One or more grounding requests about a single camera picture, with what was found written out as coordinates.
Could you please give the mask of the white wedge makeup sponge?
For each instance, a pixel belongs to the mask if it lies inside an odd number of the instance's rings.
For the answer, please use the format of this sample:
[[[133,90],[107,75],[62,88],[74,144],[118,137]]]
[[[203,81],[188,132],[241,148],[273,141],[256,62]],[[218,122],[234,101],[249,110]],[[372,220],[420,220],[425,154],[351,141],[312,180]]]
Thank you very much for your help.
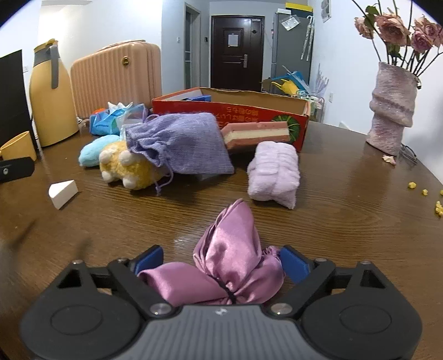
[[[77,184],[74,180],[51,184],[48,190],[48,195],[57,210],[61,209],[77,193]]]

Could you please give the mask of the pink satin bow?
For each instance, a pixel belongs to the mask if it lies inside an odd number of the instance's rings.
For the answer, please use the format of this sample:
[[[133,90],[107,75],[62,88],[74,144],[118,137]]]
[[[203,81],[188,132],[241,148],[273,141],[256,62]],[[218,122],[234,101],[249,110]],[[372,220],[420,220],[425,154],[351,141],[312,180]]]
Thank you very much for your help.
[[[193,266],[165,263],[137,276],[173,307],[263,304],[284,283],[279,249],[262,248],[251,209],[242,199],[207,228],[193,260]]]

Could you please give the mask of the blue plush toy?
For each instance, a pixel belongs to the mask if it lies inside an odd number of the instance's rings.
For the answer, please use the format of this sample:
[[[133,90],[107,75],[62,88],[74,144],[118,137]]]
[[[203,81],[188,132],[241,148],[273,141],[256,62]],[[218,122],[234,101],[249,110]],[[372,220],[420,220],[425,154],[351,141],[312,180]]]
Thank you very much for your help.
[[[105,135],[85,145],[79,153],[79,165],[93,167],[99,165],[99,155],[106,145],[119,141],[119,135]]]

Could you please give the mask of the lilac fluffy towel roll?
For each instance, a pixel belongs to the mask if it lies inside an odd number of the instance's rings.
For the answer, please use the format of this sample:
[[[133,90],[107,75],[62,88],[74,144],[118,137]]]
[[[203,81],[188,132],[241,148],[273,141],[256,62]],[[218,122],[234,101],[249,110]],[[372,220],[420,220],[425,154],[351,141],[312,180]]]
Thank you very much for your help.
[[[275,201],[288,209],[296,205],[300,185],[299,159],[288,143],[264,141],[257,145],[247,167],[248,195],[256,201]]]

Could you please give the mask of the yellow plush toy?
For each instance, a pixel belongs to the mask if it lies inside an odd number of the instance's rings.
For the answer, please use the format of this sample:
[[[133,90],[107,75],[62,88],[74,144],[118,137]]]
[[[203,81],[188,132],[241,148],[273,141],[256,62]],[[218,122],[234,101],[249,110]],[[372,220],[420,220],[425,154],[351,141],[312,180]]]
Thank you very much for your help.
[[[143,155],[130,152],[124,140],[106,145],[98,160],[101,177],[107,184],[121,180],[131,191],[142,190],[167,175],[164,168],[153,165]]]

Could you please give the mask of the purple drawstring pouch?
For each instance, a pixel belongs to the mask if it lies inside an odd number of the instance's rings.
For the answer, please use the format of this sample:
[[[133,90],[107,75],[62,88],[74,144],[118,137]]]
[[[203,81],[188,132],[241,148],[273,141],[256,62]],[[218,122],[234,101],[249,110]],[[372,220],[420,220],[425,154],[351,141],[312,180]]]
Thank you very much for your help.
[[[210,112],[151,115],[125,129],[129,152],[175,174],[231,175],[234,167],[215,116]]]

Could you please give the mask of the pink layered sponge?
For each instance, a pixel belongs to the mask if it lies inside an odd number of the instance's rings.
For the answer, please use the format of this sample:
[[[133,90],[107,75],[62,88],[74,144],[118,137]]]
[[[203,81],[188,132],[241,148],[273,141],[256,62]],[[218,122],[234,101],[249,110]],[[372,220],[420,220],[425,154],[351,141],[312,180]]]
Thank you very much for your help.
[[[230,123],[221,130],[228,151],[255,147],[263,141],[290,142],[286,122]]]

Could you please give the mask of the blue soft tissue pack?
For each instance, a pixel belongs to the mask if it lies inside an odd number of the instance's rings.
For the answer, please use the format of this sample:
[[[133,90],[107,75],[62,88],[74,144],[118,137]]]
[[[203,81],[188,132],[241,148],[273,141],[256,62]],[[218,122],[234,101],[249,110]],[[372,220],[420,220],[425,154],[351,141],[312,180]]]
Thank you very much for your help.
[[[89,132],[95,136],[119,135],[125,125],[138,124],[150,114],[144,104],[108,103],[108,108],[92,114]]]

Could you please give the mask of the yellow mug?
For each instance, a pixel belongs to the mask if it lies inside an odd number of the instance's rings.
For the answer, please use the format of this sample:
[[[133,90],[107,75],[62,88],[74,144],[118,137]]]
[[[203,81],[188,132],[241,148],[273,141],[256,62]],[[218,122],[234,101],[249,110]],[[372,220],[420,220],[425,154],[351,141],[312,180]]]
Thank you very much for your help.
[[[4,161],[27,157],[30,157],[33,161],[36,161],[37,155],[30,132],[25,131],[19,135],[16,135],[13,139],[8,140],[4,145],[2,145],[1,157]]]

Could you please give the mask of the black paper bag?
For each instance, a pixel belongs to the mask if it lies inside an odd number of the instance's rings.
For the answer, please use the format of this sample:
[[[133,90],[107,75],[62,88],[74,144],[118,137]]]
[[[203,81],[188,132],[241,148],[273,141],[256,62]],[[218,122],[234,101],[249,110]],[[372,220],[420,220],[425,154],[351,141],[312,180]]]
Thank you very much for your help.
[[[25,131],[30,133],[38,150],[32,119],[25,95],[22,73],[22,51],[0,58],[0,141],[1,145]]]

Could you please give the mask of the yellow thermos jug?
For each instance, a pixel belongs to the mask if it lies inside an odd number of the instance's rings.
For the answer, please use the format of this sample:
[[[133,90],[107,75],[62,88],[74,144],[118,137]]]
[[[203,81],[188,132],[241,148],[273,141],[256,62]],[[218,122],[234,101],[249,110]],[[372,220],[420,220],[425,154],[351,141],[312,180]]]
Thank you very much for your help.
[[[59,56],[58,41],[34,48],[29,84],[32,117],[41,147],[59,143],[78,130],[71,80]]]

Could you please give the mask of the yellow crumbs on table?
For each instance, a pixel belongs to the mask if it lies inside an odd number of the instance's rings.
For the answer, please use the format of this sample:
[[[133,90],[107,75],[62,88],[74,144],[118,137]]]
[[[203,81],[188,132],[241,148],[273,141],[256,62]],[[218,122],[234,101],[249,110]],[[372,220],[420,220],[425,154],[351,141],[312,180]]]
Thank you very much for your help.
[[[424,206],[426,210],[432,210],[436,217],[442,218],[442,189],[433,191],[420,187],[414,181],[407,184],[407,189],[411,202]]]

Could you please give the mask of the pink ribbed suitcase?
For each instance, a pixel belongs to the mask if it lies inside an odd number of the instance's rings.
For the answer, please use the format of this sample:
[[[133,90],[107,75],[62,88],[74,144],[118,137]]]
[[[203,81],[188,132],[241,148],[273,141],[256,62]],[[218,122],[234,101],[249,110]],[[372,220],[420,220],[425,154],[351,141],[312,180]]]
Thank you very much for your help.
[[[71,85],[77,116],[113,104],[144,104],[162,95],[161,50],[144,40],[111,44],[77,59],[71,66]]]

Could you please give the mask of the red cardboard box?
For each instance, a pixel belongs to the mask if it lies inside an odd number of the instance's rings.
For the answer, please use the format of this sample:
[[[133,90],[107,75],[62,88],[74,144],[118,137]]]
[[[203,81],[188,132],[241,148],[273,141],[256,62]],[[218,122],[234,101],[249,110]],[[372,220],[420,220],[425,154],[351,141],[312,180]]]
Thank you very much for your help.
[[[256,91],[196,87],[153,99],[153,112],[212,113],[218,126],[229,123],[285,122],[296,150],[301,151],[309,124],[310,103],[305,100]]]

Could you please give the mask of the blue and yellow bags pile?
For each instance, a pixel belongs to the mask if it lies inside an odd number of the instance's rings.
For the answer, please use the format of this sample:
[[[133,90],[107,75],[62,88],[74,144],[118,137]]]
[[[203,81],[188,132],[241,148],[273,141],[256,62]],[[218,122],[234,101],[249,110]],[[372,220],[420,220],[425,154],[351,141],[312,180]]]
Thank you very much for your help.
[[[300,94],[311,94],[309,85],[304,80],[301,72],[291,72],[288,69],[286,71],[286,75],[272,78],[270,84],[290,97],[297,97]]]

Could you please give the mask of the pink textured vase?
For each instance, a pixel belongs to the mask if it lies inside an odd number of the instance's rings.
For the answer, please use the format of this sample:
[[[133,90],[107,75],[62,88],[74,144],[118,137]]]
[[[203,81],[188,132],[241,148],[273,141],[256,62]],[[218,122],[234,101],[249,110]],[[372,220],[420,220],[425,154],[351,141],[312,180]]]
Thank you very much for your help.
[[[369,108],[372,126],[366,142],[386,155],[397,156],[403,131],[413,125],[415,101],[421,82],[410,71],[386,62],[378,64]]]

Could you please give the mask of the purple decorative plant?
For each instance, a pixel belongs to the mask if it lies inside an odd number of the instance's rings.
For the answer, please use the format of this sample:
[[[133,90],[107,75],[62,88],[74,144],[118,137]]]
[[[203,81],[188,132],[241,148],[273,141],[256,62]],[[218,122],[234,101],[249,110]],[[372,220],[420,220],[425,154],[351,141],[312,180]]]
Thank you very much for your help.
[[[313,94],[316,97],[324,97],[325,91],[329,84],[329,79],[321,72],[321,65],[318,65],[318,72],[315,79]]]

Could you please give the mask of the grey refrigerator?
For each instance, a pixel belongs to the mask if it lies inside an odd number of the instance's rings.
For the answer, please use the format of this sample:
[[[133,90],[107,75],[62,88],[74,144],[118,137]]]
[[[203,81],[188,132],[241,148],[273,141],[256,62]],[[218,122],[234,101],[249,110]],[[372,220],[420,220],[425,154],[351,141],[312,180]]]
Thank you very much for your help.
[[[272,35],[272,79],[298,71],[309,84],[314,22],[312,12],[275,13]]]

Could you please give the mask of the dark brown door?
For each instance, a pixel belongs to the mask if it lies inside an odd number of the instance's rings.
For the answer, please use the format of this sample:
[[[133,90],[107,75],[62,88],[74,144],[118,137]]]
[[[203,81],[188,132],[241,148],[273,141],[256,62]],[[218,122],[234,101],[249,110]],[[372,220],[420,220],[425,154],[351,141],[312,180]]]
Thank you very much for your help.
[[[260,91],[264,58],[264,18],[211,17],[210,86]]]

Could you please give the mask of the dried pink roses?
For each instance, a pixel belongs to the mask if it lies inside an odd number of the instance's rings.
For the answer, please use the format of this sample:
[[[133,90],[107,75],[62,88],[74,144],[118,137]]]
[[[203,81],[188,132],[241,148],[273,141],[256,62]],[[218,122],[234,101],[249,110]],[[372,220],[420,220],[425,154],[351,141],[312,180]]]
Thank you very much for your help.
[[[424,15],[404,22],[398,7],[383,9],[380,1],[357,8],[361,16],[354,19],[355,29],[371,42],[376,38],[382,41],[387,64],[420,77],[442,56],[442,25],[437,22]]]

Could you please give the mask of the yellow box on fridge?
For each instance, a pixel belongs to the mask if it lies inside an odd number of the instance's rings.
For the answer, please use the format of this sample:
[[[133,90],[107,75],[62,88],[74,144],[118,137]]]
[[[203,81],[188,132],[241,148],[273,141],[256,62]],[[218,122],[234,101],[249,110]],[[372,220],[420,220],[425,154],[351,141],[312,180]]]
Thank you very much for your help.
[[[297,15],[298,17],[306,18],[313,14],[313,7],[305,4],[286,2],[285,8],[289,10],[292,15]]]

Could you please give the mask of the wall picture frame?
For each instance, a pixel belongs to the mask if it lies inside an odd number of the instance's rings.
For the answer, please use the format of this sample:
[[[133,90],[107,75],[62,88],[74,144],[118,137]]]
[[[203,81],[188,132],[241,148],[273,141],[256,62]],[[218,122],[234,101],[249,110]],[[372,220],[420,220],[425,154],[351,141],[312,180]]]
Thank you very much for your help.
[[[321,18],[323,22],[327,22],[327,20],[331,18],[330,0],[321,1]]]

